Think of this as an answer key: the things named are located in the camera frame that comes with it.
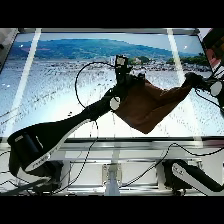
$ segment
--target white stripe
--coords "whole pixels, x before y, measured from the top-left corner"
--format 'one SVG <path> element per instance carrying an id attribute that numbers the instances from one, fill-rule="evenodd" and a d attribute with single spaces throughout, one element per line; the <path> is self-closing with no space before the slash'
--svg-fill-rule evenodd
<path id="1" fill-rule="evenodd" d="M 173 30 L 172 28 L 167 28 L 167 34 L 168 34 L 168 38 L 169 38 L 169 42 L 170 42 L 170 47 L 172 50 L 172 54 L 173 54 L 173 59 L 174 59 L 174 63 L 177 69 L 177 76 L 178 76 L 178 80 L 179 80 L 179 84 L 182 85 L 183 82 L 185 81 L 185 76 L 184 76 L 184 71 L 180 62 L 180 57 L 178 54 L 178 49 L 177 49 L 177 45 L 176 45 L 176 41 L 174 39 L 173 36 Z M 191 103 L 191 100 L 189 98 L 185 98 L 185 100 L 183 101 L 184 103 L 184 107 L 186 108 L 186 113 L 187 113 L 187 117 L 189 117 L 189 121 L 192 122 L 194 124 L 195 130 L 192 130 L 193 132 L 193 138 L 194 138 L 194 144 L 195 146 L 198 147 L 203 147 L 203 142 L 202 139 L 200 137 L 200 133 L 201 133 L 201 129 L 198 126 L 198 122 L 197 119 L 195 117 L 195 113 L 194 113 L 194 108 L 193 105 Z"/>
<path id="2" fill-rule="evenodd" d="M 14 123 L 15 123 L 15 120 L 16 120 L 16 117 L 17 117 L 17 114 L 18 114 L 18 111 L 19 111 L 19 107 L 21 105 L 21 101 L 22 101 L 22 98 L 23 98 L 23 93 L 24 93 L 24 90 L 25 90 L 25 87 L 26 87 L 27 79 L 28 79 L 28 76 L 29 76 L 31 65 L 33 63 L 33 59 L 34 59 L 34 55 L 35 55 L 35 52 L 36 52 L 37 43 L 38 43 L 38 40 L 40 38 L 40 35 L 41 35 L 41 28 L 37 28 L 36 32 L 35 32 L 35 35 L 34 35 L 34 38 L 33 38 L 33 41 L 32 41 L 32 44 L 31 44 L 31 47 L 30 47 L 30 51 L 29 51 L 27 60 L 26 60 L 26 64 L 25 64 L 24 69 L 23 69 L 23 73 L 22 73 L 22 76 L 21 76 L 21 79 L 20 79 L 20 83 L 19 83 L 17 92 L 16 92 L 16 96 L 14 98 L 14 101 L 13 101 L 13 104 L 12 104 L 12 107 L 11 107 L 11 110 L 10 110 L 10 111 L 13 111 L 11 113 L 11 117 L 13 117 L 13 118 L 10 121 L 7 122 L 6 129 L 3 133 L 3 136 L 8 137 L 8 135 L 10 135 L 12 133 Z M 6 143 L 6 140 L 7 140 L 7 138 L 4 138 L 1 142 L 1 144 Z"/>

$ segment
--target mountain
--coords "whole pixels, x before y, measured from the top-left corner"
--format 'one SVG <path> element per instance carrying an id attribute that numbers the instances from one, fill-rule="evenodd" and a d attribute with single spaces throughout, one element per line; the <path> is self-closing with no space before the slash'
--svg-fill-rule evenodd
<path id="1" fill-rule="evenodd" d="M 9 58 L 25 59 L 28 56 L 30 46 L 31 41 L 14 42 Z M 146 56 L 169 59 L 172 57 L 172 52 L 165 49 L 109 39 L 40 40 L 38 41 L 35 57 L 39 59 L 93 59 L 106 58 L 117 54 L 123 54 L 130 58 Z M 195 56 L 195 54 L 182 52 L 179 52 L 179 55 L 181 57 Z"/>

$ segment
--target display screen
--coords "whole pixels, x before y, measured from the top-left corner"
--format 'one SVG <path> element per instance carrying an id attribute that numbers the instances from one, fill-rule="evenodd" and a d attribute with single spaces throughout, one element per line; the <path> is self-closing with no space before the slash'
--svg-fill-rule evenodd
<path id="1" fill-rule="evenodd" d="M 75 78 L 87 63 L 114 64 L 117 54 L 129 58 L 132 73 L 162 89 L 179 87 L 184 74 L 194 71 L 209 77 L 211 68 L 197 36 L 131 33 L 18 34 L 0 74 L 0 137 L 33 124 L 59 121 L 80 113 Z M 86 67 L 78 80 L 84 105 L 99 100 L 116 84 L 107 65 Z M 202 96 L 217 103 L 206 93 Z M 215 105 L 194 90 L 149 134 L 130 128 L 112 112 L 97 120 L 99 137 L 222 136 L 224 119 Z M 94 123 L 70 137 L 96 137 Z"/>

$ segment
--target brown fabric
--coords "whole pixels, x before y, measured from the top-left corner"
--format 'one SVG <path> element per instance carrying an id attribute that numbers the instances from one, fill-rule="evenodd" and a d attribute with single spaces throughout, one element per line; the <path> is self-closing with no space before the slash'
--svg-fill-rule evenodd
<path id="1" fill-rule="evenodd" d="M 148 80 L 145 86 L 132 87 L 115 113 L 129 126 L 149 133 L 191 91 L 191 86 L 162 90 Z"/>

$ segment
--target sky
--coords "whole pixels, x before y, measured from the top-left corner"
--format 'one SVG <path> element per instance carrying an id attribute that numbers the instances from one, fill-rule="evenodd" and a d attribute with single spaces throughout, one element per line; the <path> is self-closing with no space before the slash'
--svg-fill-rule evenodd
<path id="1" fill-rule="evenodd" d="M 16 42 L 31 41 L 34 34 L 18 34 Z M 175 35 L 178 51 L 184 53 L 203 53 L 197 36 Z M 130 33 L 42 33 L 40 40 L 59 39 L 110 39 L 125 41 L 130 44 L 144 45 L 160 49 L 171 50 L 167 35 L 164 34 L 130 34 Z"/>

